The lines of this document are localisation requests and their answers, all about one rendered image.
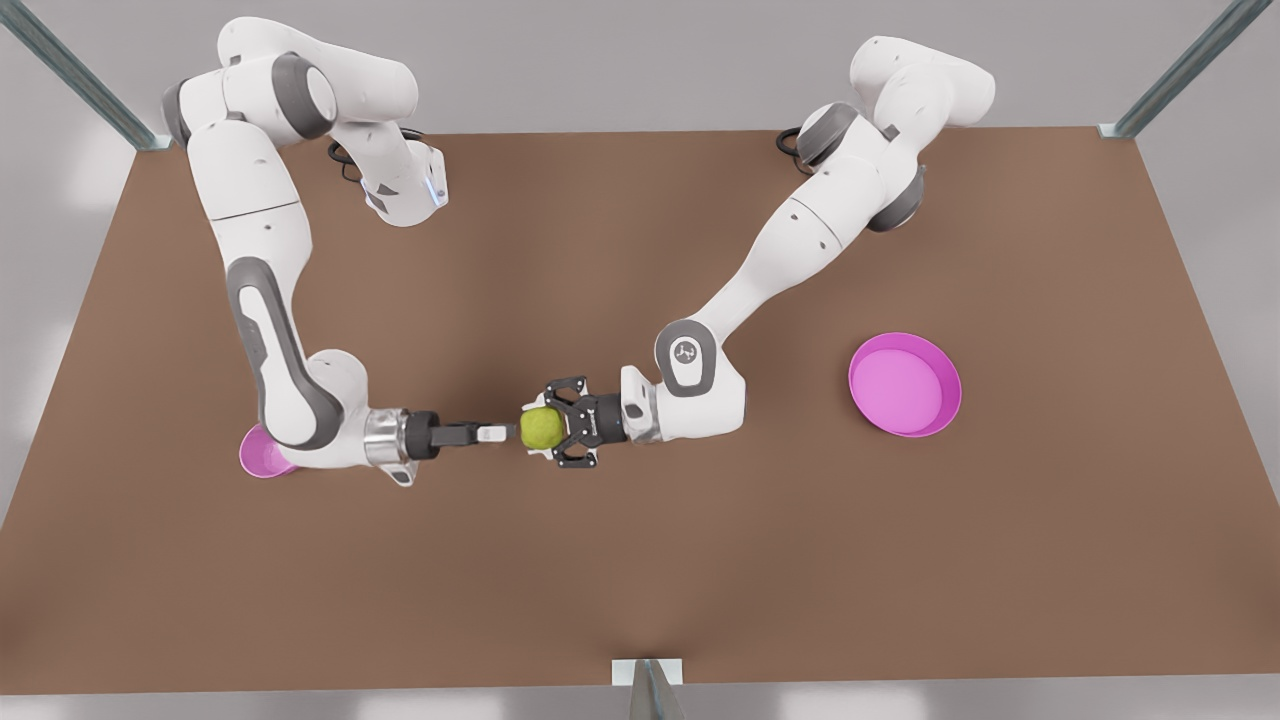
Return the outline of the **pink bowl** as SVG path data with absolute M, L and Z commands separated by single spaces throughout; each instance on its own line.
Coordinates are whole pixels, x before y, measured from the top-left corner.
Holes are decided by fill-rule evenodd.
M 242 469 L 259 479 L 278 478 L 297 470 L 282 454 L 280 446 L 260 425 L 255 424 L 239 443 L 238 459 Z

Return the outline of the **pink plate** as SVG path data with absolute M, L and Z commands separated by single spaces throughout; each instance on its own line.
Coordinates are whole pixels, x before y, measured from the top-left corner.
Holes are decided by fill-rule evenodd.
M 893 436 L 922 438 L 946 429 L 963 404 L 952 359 L 918 334 L 877 334 L 852 354 L 847 387 L 858 411 Z

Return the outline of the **silver frame post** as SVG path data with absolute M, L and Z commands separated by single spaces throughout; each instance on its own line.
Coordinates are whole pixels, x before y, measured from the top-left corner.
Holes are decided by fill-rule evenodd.
M 22 0 L 0 0 L 0 24 L 136 151 L 164 151 L 172 137 L 152 132 Z
M 1117 120 L 1097 126 L 1100 137 L 1137 138 L 1272 4 L 1274 0 L 1231 0 Z
M 611 680 L 630 688 L 628 720 L 686 720 L 675 694 L 684 684 L 681 659 L 613 659 Z

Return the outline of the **green apple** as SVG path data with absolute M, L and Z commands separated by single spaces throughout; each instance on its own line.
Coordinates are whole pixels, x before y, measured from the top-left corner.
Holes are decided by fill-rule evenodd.
M 518 419 L 518 434 L 530 452 L 550 451 L 564 438 L 563 416 L 556 407 L 547 405 L 526 407 Z

